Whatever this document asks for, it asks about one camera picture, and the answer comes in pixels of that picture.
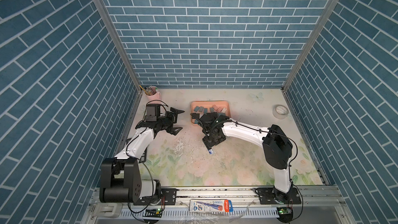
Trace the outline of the pink storage tray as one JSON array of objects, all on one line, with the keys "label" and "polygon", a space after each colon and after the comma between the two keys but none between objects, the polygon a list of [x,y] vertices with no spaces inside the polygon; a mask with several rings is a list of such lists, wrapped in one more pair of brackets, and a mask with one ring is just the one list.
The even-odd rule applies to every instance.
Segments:
[{"label": "pink storage tray", "polygon": [[228,101],[194,101],[191,103],[190,110],[197,118],[210,113],[231,117]]}]

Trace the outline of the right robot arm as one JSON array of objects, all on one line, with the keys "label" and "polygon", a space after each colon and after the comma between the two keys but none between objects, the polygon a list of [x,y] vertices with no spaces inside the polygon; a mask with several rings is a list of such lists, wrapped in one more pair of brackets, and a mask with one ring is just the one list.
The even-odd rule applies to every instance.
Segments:
[{"label": "right robot arm", "polygon": [[257,127],[218,113],[191,116],[202,128],[202,141],[210,153],[214,146],[230,137],[255,144],[263,149],[267,163],[274,169],[274,192],[286,195],[291,190],[290,163],[293,160],[293,145],[278,125]]}]

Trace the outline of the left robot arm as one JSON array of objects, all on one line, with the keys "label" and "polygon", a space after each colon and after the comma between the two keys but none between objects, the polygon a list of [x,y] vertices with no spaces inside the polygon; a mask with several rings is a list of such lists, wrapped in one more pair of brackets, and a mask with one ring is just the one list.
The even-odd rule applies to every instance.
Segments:
[{"label": "left robot arm", "polygon": [[143,180],[139,161],[149,144],[161,131],[177,135],[182,129],[174,127],[178,115],[184,113],[163,104],[147,104],[146,114],[135,128],[135,134],[124,148],[101,164],[99,199],[102,203],[156,204],[162,199],[161,184],[152,177]]}]

